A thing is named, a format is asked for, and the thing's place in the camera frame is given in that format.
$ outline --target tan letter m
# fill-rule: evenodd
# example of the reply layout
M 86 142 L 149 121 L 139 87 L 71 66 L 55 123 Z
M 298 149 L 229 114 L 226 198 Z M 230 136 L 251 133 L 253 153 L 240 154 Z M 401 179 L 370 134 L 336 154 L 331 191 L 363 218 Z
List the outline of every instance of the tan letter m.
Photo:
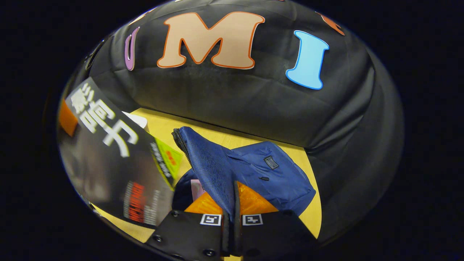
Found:
M 251 69 L 255 65 L 251 58 L 251 44 L 255 29 L 261 23 L 264 23 L 264 17 L 246 12 L 229 13 L 209 29 L 197 13 L 171 17 L 164 22 L 169 29 L 163 57 L 157 64 L 161 68 L 183 65 L 187 58 L 180 54 L 182 41 L 193 61 L 200 64 L 221 41 L 219 52 L 211 58 L 213 64 Z

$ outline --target blue letter i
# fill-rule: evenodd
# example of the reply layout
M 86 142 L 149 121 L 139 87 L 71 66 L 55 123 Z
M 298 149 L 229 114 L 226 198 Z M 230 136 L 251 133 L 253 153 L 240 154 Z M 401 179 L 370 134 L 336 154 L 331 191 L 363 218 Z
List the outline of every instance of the blue letter i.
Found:
M 300 39 L 300 50 L 295 67 L 287 70 L 287 78 L 299 85 L 310 89 L 322 88 L 320 79 L 322 59 L 329 45 L 314 35 L 303 31 L 295 31 L 296 37 Z

